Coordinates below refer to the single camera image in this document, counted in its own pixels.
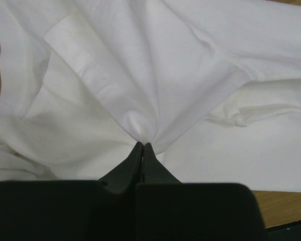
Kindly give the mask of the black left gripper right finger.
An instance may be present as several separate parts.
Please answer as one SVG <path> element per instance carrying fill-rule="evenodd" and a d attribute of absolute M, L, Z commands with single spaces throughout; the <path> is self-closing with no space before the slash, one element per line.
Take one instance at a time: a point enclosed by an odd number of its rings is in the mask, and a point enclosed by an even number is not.
<path fill-rule="evenodd" d="M 254 194 L 239 183 L 182 183 L 143 149 L 137 240 L 267 240 Z"/>

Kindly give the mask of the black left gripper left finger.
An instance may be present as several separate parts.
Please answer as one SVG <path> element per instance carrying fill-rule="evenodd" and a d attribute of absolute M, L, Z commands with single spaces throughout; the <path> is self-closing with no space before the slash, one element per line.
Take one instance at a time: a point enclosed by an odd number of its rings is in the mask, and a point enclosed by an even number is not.
<path fill-rule="evenodd" d="M 129 217 L 143 145 L 99 180 L 1 181 L 0 240 L 109 238 L 113 217 Z"/>

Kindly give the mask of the white printed t-shirt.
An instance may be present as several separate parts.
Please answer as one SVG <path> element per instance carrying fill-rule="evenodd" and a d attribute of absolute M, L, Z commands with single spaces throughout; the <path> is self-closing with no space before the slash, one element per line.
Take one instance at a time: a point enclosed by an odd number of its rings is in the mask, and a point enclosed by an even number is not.
<path fill-rule="evenodd" d="M 301 192 L 301 7 L 0 1 L 0 181 L 98 179 L 136 142 L 183 182 Z"/>

